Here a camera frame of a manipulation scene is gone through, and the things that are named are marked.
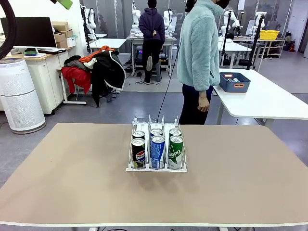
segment pepsi logo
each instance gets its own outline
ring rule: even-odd
[[[145,151],[141,151],[136,154],[137,161],[143,161],[145,160]]]

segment human hand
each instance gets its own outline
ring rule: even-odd
[[[198,110],[201,112],[206,112],[209,109],[210,109],[210,103],[206,97],[206,92],[200,92]]]

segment white can rack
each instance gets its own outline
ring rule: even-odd
[[[138,118],[135,118],[132,121],[132,131],[131,131],[131,141],[132,141],[132,134],[134,131],[143,131],[145,134],[145,166],[143,168],[134,168],[133,164],[133,155],[132,155],[132,147],[130,144],[129,148],[129,156],[128,156],[128,167],[126,171],[133,171],[133,172],[187,172],[187,165],[186,165],[186,153],[185,153],[185,146],[183,145],[183,153],[182,153],[182,163],[180,169],[170,169],[169,168],[169,159],[168,159],[168,147],[169,147],[169,131],[173,128],[180,129],[179,119],[178,117],[175,118],[174,123],[165,123],[164,117],[162,118],[161,123],[153,122],[149,116],[149,120],[147,122],[140,122]],[[163,161],[160,162],[160,169],[151,168],[151,158],[150,158],[150,144],[151,144],[151,135],[150,131],[153,128],[160,128],[163,130],[163,136],[165,137],[165,150],[163,153]]]

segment yellow crate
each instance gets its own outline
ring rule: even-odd
[[[279,30],[261,30],[260,39],[263,40],[276,40]]]

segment monitor screen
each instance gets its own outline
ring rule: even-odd
[[[16,17],[17,36],[14,47],[56,48],[50,18]],[[9,34],[7,18],[1,18],[4,35]]]

